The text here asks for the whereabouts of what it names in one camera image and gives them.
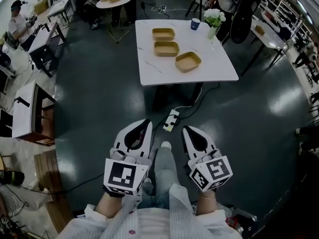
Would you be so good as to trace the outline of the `black wristband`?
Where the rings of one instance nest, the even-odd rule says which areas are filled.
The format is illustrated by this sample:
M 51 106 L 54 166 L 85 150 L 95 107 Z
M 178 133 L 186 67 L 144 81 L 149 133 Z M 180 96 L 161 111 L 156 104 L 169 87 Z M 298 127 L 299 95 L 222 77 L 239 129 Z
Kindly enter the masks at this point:
M 102 186 L 103 190 L 110 196 L 113 198 L 123 198 L 125 196 L 125 194 L 121 194 L 121 193 L 116 193 L 116 192 L 112 192 L 110 191 L 106 186 Z

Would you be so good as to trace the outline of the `wooden slatted bench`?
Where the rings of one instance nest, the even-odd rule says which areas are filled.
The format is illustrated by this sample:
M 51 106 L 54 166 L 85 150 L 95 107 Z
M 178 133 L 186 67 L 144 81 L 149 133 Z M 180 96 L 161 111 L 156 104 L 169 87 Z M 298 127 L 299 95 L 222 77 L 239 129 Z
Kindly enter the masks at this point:
M 60 233 L 74 216 L 63 192 L 55 150 L 45 151 L 33 158 L 38 181 L 42 187 L 49 190 L 53 199 L 46 204 L 46 208 L 55 229 Z

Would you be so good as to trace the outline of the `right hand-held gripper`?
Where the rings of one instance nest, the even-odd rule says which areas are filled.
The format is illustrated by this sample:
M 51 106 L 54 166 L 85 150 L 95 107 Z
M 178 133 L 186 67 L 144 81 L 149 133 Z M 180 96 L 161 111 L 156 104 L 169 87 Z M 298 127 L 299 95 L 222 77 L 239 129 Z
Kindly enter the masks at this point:
M 182 143 L 184 152 L 190 159 L 187 163 L 191 169 L 189 176 L 201 192 L 216 190 L 233 176 L 227 156 L 216 149 L 212 138 L 204 131 L 193 126 L 184 126 Z

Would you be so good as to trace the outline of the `person's blue jeans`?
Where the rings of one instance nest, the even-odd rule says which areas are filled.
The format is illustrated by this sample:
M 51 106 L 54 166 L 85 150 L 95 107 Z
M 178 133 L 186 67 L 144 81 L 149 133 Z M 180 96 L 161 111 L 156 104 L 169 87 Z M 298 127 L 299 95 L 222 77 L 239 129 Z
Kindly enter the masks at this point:
M 159 148 L 154 162 L 155 183 L 150 178 L 142 186 L 142 201 L 139 209 L 161 208 L 169 209 L 169 189 L 179 184 L 175 160 L 171 149 Z

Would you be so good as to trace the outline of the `white table with black legs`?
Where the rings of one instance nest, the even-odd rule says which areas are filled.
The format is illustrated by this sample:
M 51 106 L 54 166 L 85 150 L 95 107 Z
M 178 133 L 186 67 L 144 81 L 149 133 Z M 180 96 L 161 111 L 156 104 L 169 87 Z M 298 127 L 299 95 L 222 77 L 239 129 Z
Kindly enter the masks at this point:
M 259 35 L 255 31 L 256 25 L 259 25 L 264 29 L 265 34 L 263 36 Z M 277 51 L 276 56 L 273 58 L 268 68 L 271 68 L 278 60 L 280 60 L 280 58 L 284 55 L 284 51 L 288 50 L 287 43 L 283 41 L 279 37 L 279 35 L 268 24 L 264 23 L 263 21 L 252 18 L 250 31 L 261 42 L 261 46 L 255 53 L 251 61 L 248 63 L 248 65 L 245 67 L 244 71 L 241 73 L 241 76 L 244 76 L 246 72 L 251 68 L 251 66 L 257 60 L 264 48 L 273 49 Z

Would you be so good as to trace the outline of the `white flower bouquet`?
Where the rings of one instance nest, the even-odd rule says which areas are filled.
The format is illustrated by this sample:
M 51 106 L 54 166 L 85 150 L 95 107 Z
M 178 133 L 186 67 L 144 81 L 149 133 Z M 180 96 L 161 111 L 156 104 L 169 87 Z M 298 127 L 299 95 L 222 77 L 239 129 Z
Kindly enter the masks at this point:
M 220 11 L 219 9 L 207 9 L 204 12 L 204 18 L 205 21 L 210 24 L 211 26 L 217 28 L 219 27 L 223 22 L 226 21 L 226 17 L 224 12 Z

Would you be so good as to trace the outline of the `person's white t-shirt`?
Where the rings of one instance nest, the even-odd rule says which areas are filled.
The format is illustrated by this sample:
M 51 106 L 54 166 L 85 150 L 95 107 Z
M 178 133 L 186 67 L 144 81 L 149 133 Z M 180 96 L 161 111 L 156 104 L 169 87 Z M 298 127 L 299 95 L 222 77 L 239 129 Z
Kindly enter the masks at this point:
M 139 239 L 172 239 L 167 209 L 138 209 Z

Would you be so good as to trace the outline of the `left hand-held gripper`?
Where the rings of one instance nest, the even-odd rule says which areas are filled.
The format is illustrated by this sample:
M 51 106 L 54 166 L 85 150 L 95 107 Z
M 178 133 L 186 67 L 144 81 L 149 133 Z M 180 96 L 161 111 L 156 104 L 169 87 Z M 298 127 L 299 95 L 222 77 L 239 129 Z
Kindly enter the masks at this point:
M 148 159 L 152 130 L 151 120 L 142 119 L 117 134 L 114 148 L 110 149 L 110 158 L 105 161 L 103 185 L 110 191 L 128 196 L 142 194 L 143 183 L 152 165 Z

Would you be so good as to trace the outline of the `person's white striped shirt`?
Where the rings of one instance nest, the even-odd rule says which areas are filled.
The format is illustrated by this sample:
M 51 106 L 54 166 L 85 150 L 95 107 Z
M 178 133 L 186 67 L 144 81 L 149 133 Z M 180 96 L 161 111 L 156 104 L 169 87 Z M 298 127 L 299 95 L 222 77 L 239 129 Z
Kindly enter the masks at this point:
M 97 213 L 87 205 L 84 218 L 72 219 L 56 239 L 139 239 L 137 210 L 141 197 L 124 197 L 114 218 Z M 223 210 L 196 216 L 186 188 L 173 184 L 169 190 L 172 239 L 242 239 L 227 225 Z

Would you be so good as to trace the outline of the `white rectangular table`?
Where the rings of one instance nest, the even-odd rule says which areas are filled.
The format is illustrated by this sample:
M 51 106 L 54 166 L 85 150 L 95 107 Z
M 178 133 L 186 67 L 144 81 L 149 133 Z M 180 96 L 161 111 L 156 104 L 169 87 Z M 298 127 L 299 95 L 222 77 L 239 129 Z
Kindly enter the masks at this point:
M 71 0 L 60 1 L 51 7 L 49 13 L 47 14 L 47 19 L 49 22 L 51 22 L 52 17 L 61 15 L 66 23 L 70 23 L 67 14 L 70 9 L 73 9 Z

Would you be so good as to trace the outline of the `white marble square table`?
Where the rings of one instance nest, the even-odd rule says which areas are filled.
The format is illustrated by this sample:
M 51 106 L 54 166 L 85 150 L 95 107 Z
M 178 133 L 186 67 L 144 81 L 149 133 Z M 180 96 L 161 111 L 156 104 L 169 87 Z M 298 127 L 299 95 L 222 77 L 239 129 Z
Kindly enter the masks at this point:
M 239 77 L 221 43 L 217 50 L 211 50 L 211 41 L 207 34 L 210 30 L 207 23 L 200 23 L 197 30 L 190 28 L 189 20 L 147 19 L 137 20 L 136 42 L 140 83 L 142 86 L 155 86 L 156 94 L 153 110 L 159 110 L 166 100 L 170 85 L 195 84 L 192 97 L 186 100 L 187 106 L 193 106 L 200 96 L 203 83 L 234 82 Z M 154 53 L 153 28 L 172 28 L 175 32 L 174 42 L 179 45 L 179 55 L 194 52 L 200 59 L 200 65 L 182 73 L 175 66 L 176 57 L 158 57 Z

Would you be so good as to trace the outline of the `clear plastic bag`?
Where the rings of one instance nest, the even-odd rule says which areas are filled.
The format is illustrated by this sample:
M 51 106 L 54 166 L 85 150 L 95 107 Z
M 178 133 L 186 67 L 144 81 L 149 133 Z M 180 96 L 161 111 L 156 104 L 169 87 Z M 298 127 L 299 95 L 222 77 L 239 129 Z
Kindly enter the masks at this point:
M 235 228 L 237 225 L 237 219 L 233 217 L 233 211 L 235 210 L 235 206 L 231 204 L 222 205 L 221 203 L 217 203 L 218 209 L 223 210 L 225 217 L 226 217 L 226 223 L 228 226 Z

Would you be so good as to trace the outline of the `black equipment case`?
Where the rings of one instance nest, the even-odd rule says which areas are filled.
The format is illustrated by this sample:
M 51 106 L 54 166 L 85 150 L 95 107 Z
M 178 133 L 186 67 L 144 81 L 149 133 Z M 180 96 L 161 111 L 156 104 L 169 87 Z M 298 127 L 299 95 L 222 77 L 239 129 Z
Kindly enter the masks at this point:
M 237 221 L 235 229 L 242 235 L 246 236 L 251 233 L 257 223 L 257 216 L 241 209 L 235 208 L 232 212 L 233 218 Z

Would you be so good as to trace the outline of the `cardboard box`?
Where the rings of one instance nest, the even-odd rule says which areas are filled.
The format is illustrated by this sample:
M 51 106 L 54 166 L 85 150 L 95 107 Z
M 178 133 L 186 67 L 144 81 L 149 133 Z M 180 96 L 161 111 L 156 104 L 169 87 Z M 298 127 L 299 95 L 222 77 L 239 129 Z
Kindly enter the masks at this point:
M 41 13 L 45 12 L 48 9 L 48 0 L 39 0 L 34 5 L 34 12 L 36 15 L 40 15 Z

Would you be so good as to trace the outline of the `white desk with black frame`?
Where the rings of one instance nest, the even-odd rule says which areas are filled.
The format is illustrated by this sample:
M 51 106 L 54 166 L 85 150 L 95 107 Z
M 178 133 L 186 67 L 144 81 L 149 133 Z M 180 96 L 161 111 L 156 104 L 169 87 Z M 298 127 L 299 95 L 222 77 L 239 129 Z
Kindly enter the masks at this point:
M 43 25 L 35 37 L 28 54 L 38 70 L 42 70 L 49 78 L 52 77 L 45 64 L 49 61 L 58 61 L 55 55 L 57 49 L 66 41 L 57 21 Z

